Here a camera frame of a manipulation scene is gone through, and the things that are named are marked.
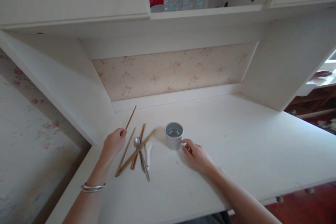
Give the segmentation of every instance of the desk surface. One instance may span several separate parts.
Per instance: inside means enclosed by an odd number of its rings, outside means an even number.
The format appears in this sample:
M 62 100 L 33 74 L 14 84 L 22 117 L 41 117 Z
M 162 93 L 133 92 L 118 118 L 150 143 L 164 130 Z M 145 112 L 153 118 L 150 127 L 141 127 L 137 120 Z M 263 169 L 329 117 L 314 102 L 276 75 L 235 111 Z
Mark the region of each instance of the desk surface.
M 102 139 L 124 127 L 132 111 L 115 113 Z M 285 112 L 240 94 L 136 109 L 128 141 L 146 123 L 156 129 L 150 183 L 138 160 L 120 177 L 115 172 L 124 148 L 112 163 L 103 189 L 99 223 L 177 223 L 229 209 L 217 189 L 193 171 L 184 153 L 166 146 L 164 126 L 177 121 L 184 137 L 201 144 L 214 162 L 258 200 L 336 180 L 336 136 Z M 90 149 L 47 224 L 61 223 L 92 172 L 104 141 Z M 126 157 L 133 152 L 129 148 Z

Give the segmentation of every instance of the white ceramic spoon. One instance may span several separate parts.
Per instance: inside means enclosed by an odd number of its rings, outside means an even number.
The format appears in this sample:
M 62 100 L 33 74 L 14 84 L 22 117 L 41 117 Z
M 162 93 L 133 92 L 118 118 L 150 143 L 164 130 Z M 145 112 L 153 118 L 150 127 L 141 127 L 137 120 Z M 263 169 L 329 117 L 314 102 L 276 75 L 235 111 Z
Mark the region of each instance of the white ceramic spoon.
M 145 145 L 145 150 L 146 150 L 146 165 L 147 165 L 147 170 L 149 170 L 149 162 L 151 160 L 151 150 L 153 147 L 153 142 L 148 141 Z

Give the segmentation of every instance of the hand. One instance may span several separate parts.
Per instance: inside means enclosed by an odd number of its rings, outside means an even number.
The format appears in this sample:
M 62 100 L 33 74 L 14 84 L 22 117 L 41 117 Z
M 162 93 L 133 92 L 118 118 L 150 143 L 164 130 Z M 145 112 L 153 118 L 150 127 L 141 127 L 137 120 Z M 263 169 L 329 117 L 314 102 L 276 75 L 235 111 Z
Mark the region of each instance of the hand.
M 209 154 L 205 151 L 204 147 L 195 144 L 190 139 L 183 139 L 182 150 L 187 156 L 191 165 L 200 173 L 208 174 L 210 171 L 216 168 L 216 165 L 211 160 Z
M 103 149 L 100 154 L 100 160 L 111 164 L 114 157 L 124 146 L 127 129 L 118 128 L 107 136 Z

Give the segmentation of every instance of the spoon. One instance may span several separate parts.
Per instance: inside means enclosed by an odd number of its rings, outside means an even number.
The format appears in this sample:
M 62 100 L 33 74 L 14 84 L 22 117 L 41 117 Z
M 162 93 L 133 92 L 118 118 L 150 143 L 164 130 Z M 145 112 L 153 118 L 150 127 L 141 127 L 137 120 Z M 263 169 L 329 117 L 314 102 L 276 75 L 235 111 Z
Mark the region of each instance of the spoon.
M 152 147 L 153 147 L 153 142 L 151 141 L 148 141 L 145 145 L 147 170 L 149 170 L 149 163 L 151 161 L 150 156 L 151 156 Z
M 136 137 L 135 138 L 135 140 L 134 140 L 134 145 L 137 147 L 137 148 L 139 148 L 140 147 L 140 144 L 141 144 L 141 139 L 140 139 L 140 137 Z M 148 171 L 147 171 L 147 169 L 146 169 L 146 162 L 145 162 L 145 160 L 144 160 L 144 157 L 143 157 L 143 155 L 142 155 L 142 151 L 141 151 L 141 149 L 140 149 L 140 159 L 141 159 L 141 166 L 142 166 L 142 170 L 144 170 L 144 172 L 146 173 L 146 177 L 147 177 L 147 181 L 149 182 L 149 174 L 148 174 Z
M 136 148 L 138 147 L 138 145 L 137 145 L 137 142 L 138 142 L 138 141 L 140 141 L 140 144 L 142 143 L 141 138 L 136 137 L 136 138 L 134 139 L 134 146 L 135 146 Z M 146 172 L 145 172 L 145 165 L 143 164 L 144 161 L 142 160 L 142 158 L 140 158 L 140 161 L 141 161 L 141 168 L 142 168 L 142 171 L 143 171 L 144 173 L 146 173 Z

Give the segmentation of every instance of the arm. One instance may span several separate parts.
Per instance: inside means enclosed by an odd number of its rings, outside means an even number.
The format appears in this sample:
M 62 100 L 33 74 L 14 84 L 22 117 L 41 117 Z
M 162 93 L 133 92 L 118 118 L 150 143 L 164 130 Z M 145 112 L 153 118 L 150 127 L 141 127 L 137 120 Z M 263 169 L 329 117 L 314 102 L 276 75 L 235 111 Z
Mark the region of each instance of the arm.
M 104 142 L 99 160 L 87 180 L 86 185 L 100 186 L 105 183 L 106 173 L 114 157 L 123 147 L 126 133 L 126 129 L 119 128 L 112 134 L 108 135 Z M 103 190 L 104 188 L 99 192 L 94 193 L 81 191 L 63 221 L 63 224 L 97 223 L 101 196 L 103 193 L 101 191 Z
M 222 168 L 217 167 L 203 146 L 194 144 L 190 139 L 184 139 L 182 143 L 187 143 L 182 145 L 182 149 L 192 166 L 213 181 L 243 223 L 281 224 L 252 195 L 230 179 Z

